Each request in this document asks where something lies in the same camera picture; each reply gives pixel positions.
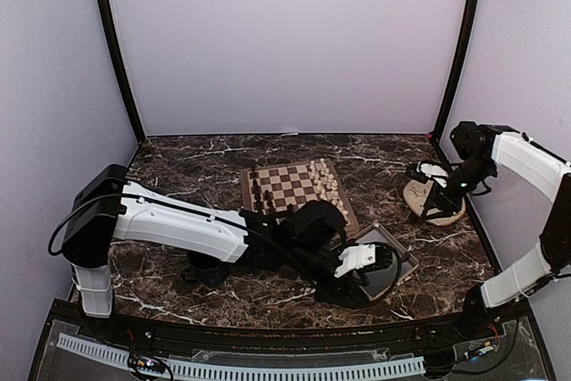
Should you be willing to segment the silver metal tray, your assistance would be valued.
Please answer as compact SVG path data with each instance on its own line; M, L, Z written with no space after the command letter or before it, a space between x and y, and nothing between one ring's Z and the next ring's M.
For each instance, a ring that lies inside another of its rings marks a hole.
M374 223L357 233L352 238L352 242L355 244L383 243L393 248L399 254L401 261L401 271L397 282L401 282L418 268L418 259L379 223ZM370 301L383 299L396 287L393 282L397 272L397 259L391 250L384 250L383 255L386 255L388 260L385 268L374 268L365 273L368 283L361 289Z

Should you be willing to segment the wooden folding chess board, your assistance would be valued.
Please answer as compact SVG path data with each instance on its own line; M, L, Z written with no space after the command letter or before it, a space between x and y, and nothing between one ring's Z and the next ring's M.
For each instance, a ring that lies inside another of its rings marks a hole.
M255 179L261 188L258 194L252 192L253 179L250 177L252 167L243 169L241 171L241 185L245 209L264 214L270 211L297 211L310 201L320 200L314 193L313 183L308 172L309 164L310 160L254 167L258 173ZM264 198L266 190L271 194L270 201L266 201ZM348 236L353 236L359 232L360 225L345 191L344 196L350 204L349 220L345 219L345 230Z

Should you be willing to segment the dark wooden chess knight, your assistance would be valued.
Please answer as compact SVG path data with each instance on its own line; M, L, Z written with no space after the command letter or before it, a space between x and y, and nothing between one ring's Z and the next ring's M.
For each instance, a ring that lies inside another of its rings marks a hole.
M254 194L258 194L258 193L260 192L260 190L261 190L261 188L260 188L260 186L259 186L259 184L258 184L258 181L257 181L256 179L254 179L254 180L252 181L252 192L253 192Z

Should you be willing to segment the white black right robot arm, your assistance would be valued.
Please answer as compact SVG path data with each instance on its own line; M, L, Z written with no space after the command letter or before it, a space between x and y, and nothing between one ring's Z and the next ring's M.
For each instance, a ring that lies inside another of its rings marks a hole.
M533 128L532 137L539 137L540 144L570 160L570 120L565 124L547 122ZM531 185L517 178L516 173L499 168L499 178L492 179L491 196L470 196L467 200L467 215L489 259L499 261L500 269L524 255L538 240L550 212L546 197ZM539 318L540 313L566 311L570 313L570 278L560 279L531 297L531 307Z

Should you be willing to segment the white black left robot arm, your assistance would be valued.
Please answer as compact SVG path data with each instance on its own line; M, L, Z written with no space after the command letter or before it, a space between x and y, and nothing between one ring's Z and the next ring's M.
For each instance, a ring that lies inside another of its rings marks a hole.
M295 269L310 281L319 302L360 309L397 285L402 258L384 242L347 239L346 221L332 203L317 200L278 211L269 194L256 194L254 210L220 211L159 195L127 179L119 164L104 168L75 197L56 227L82 309L107 342L126 334L113 312L109 250L113 240L136 240L185 250L190 272L207 286L222 284L233 264Z

